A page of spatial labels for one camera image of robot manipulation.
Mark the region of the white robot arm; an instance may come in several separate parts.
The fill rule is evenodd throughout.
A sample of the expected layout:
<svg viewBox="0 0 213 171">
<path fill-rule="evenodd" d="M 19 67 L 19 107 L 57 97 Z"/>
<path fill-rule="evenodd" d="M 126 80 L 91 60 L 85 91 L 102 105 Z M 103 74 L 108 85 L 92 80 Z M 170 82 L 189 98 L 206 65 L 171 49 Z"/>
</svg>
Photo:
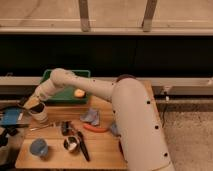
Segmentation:
<svg viewBox="0 0 213 171">
<path fill-rule="evenodd" d="M 159 114 L 145 85 L 132 75 L 115 82 L 80 77 L 56 68 L 24 103 L 26 109 L 46 101 L 68 86 L 79 88 L 112 104 L 129 171 L 175 171 Z"/>
</svg>

